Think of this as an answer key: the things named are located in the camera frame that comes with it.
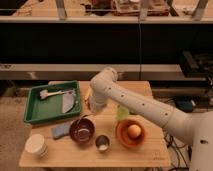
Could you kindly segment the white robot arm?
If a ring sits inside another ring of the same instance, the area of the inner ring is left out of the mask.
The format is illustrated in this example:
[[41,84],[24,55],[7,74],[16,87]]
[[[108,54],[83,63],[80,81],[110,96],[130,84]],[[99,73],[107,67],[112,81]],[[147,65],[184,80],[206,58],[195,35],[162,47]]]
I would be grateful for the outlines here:
[[108,99],[166,130],[192,147],[189,171],[213,171],[213,111],[189,114],[176,107],[137,94],[116,83],[117,71],[104,68],[90,81],[90,110],[101,111]]

